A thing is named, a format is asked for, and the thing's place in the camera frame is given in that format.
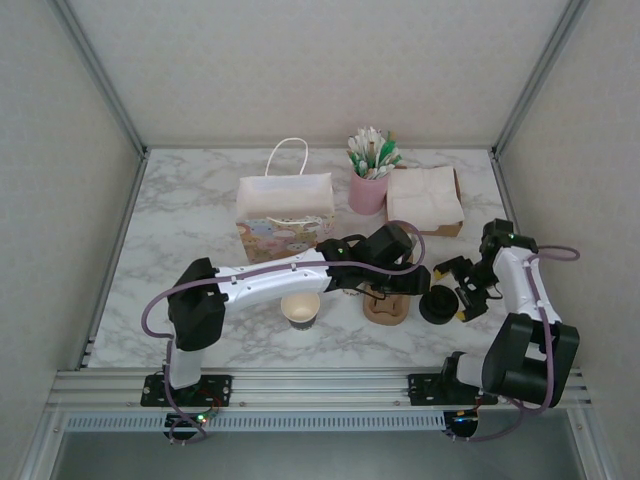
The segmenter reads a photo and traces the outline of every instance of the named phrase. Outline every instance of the marble table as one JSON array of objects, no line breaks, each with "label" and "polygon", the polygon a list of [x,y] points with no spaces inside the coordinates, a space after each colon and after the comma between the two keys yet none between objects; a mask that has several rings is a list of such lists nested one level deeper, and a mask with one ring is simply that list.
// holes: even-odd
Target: marble table
[{"label": "marble table", "polygon": [[[165,341],[147,337],[140,314],[157,293],[171,287],[192,260],[208,256],[213,265],[245,265],[235,227],[238,179],[264,172],[268,149],[153,150],[127,232],[106,308],[90,357],[90,368],[158,367]],[[457,238],[425,237],[424,264],[457,255],[479,259],[482,227],[506,218],[487,152],[482,150],[404,150],[412,166],[453,165],[462,191],[465,223]],[[274,174],[292,174],[302,151],[284,149]],[[336,202],[335,236],[369,235],[384,221],[347,205],[349,162],[343,149],[311,149],[307,171],[330,171]],[[491,344],[505,310],[492,301],[489,311],[464,324],[427,323],[413,298],[409,317],[385,327],[362,313],[362,296],[342,291],[321,296],[316,325],[300,332],[289,327],[279,300],[225,319],[221,340],[210,347],[203,366],[227,368],[433,367],[455,350],[482,353]],[[155,330],[169,330],[166,301],[151,313]]]}]

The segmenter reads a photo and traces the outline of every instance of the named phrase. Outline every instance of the cable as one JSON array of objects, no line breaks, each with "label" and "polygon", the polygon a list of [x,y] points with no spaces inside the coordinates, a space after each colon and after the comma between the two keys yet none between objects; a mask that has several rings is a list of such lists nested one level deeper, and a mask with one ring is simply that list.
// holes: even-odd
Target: cable
[{"label": "cable", "polygon": [[[531,266],[531,262],[534,260],[539,260],[542,258],[547,258],[550,260],[558,260],[561,262],[575,262],[580,258],[580,252],[573,247],[565,247],[563,245],[542,245],[538,247],[539,250],[562,250],[565,252],[572,253],[573,256],[568,257],[566,255],[555,255],[553,253],[537,253],[528,257],[524,263],[525,273],[527,275],[527,281],[529,282],[529,287],[531,287],[531,292],[533,293],[533,299],[536,303],[541,300],[540,292],[538,291],[538,287],[536,285],[535,279],[533,278],[533,268]],[[544,307],[539,307],[538,311],[540,312],[540,317],[542,318],[542,328],[544,330],[544,346],[545,352],[547,354],[547,390],[545,392],[544,400],[542,404],[537,408],[529,408],[524,405],[519,400],[509,398],[509,402],[512,405],[515,405],[519,410],[518,419],[516,422],[510,426],[509,428],[502,430],[501,432],[493,433],[491,435],[485,435],[483,437],[470,437],[467,438],[468,442],[477,443],[477,442],[486,442],[489,440],[495,440],[500,437],[504,437],[509,433],[516,430],[524,421],[524,417],[526,414],[529,415],[540,415],[545,412],[549,405],[551,405],[551,401],[553,399],[553,384],[555,382],[554,378],[554,367],[553,367],[553,338],[551,336],[551,325],[549,323],[549,317],[547,316],[547,312]]]},{"label": "cable", "polygon": [[[167,363],[165,366],[165,379],[164,379],[164,391],[165,391],[165,396],[167,397],[167,401],[169,402],[169,405],[171,405],[171,407],[176,411],[176,413],[180,416],[182,420],[191,424],[193,427],[196,428],[198,433],[200,433],[199,437],[190,438],[188,440],[182,440],[183,445],[201,442],[207,437],[207,432],[202,428],[200,424],[194,421],[189,415],[183,412],[180,409],[180,407],[178,407],[175,400],[173,399],[173,396],[171,395],[171,387],[169,385],[170,384],[169,372],[170,372],[170,364],[171,364],[171,346],[173,344],[173,335],[171,333],[154,332],[149,328],[149,313],[151,313],[151,310],[153,309],[153,307],[155,307],[161,300],[169,297],[170,295],[173,295],[178,292],[183,292],[185,290],[189,290],[190,288],[202,287],[205,285],[214,285],[217,283],[231,282],[231,281],[237,281],[237,280],[244,280],[246,278],[250,278],[256,275],[263,275],[265,273],[288,270],[291,268],[293,263],[295,263],[296,267],[359,267],[359,268],[364,268],[366,270],[370,270],[372,272],[382,273],[382,274],[391,275],[391,276],[406,275],[407,273],[411,273],[417,268],[419,268],[420,265],[422,265],[422,261],[424,260],[425,251],[426,251],[424,238],[422,238],[420,231],[415,226],[413,226],[408,222],[403,222],[401,220],[393,220],[388,223],[395,223],[400,226],[404,226],[408,228],[411,231],[411,233],[413,233],[418,237],[418,241],[420,243],[420,257],[418,258],[418,261],[409,268],[406,268],[404,270],[387,270],[384,268],[369,265],[367,263],[352,262],[352,261],[345,261],[345,262],[310,261],[310,262],[299,262],[299,263],[291,262],[291,263],[284,263],[282,265],[274,265],[271,267],[264,267],[257,270],[251,270],[249,272],[243,272],[241,270],[238,270],[238,273],[236,275],[228,275],[226,277],[205,278],[203,280],[196,280],[193,282],[187,282],[181,285],[176,285],[175,287],[165,290],[164,292],[156,295],[147,304],[147,306],[142,311],[142,318],[140,319],[142,330],[144,331],[144,333],[146,333],[152,338],[166,338],[169,340],[167,342]],[[174,442],[174,436],[173,436],[174,429],[180,422],[181,422],[180,420],[176,420],[169,430],[169,439],[171,443]]]}]

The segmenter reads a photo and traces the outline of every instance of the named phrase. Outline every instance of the paper bag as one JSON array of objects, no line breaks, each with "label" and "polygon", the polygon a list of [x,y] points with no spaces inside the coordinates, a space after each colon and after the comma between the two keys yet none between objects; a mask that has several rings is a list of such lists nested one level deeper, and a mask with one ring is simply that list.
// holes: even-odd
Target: paper bag
[{"label": "paper bag", "polygon": [[[305,144],[300,174],[268,176],[274,153],[290,140]],[[308,157],[307,142],[287,138],[271,152],[264,176],[240,179],[236,226],[250,263],[295,255],[331,237],[335,217],[331,174],[302,175]]]}]

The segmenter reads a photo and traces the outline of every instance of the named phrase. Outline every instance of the white wall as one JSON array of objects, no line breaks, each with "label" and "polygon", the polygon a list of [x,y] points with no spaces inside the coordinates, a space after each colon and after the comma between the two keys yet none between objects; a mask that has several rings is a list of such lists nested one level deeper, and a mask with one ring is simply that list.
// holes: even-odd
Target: white wall
[{"label": "white wall", "polygon": [[135,163],[46,2],[0,2],[0,478],[86,333]]},{"label": "white wall", "polygon": [[567,0],[71,0],[142,139],[489,146]]},{"label": "white wall", "polygon": [[545,267],[579,328],[579,364],[624,470],[640,478],[640,2],[597,1],[551,72],[503,166],[524,232],[575,245]]}]

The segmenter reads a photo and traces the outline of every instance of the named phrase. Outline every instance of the bag handle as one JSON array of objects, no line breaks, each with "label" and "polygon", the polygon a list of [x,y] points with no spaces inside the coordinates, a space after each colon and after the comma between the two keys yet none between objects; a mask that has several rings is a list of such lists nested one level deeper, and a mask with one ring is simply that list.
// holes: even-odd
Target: bag handle
[{"label": "bag handle", "polygon": [[302,172],[304,172],[304,167],[307,166],[307,159],[309,158],[309,144],[307,142],[305,142],[303,139],[298,138],[298,137],[291,137],[291,138],[285,138],[284,140],[282,140],[278,145],[275,146],[275,148],[271,151],[271,155],[269,155],[269,160],[267,161],[267,169],[264,171],[264,176],[268,177],[269,176],[269,165],[271,165],[271,159],[273,158],[274,153],[276,153],[276,150],[278,150],[278,148],[280,148],[280,145],[282,145],[284,142],[289,142],[291,140],[298,140],[302,143],[304,143],[304,162],[302,162],[302,168],[300,169],[300,173],[298,175],[302,175]]}]

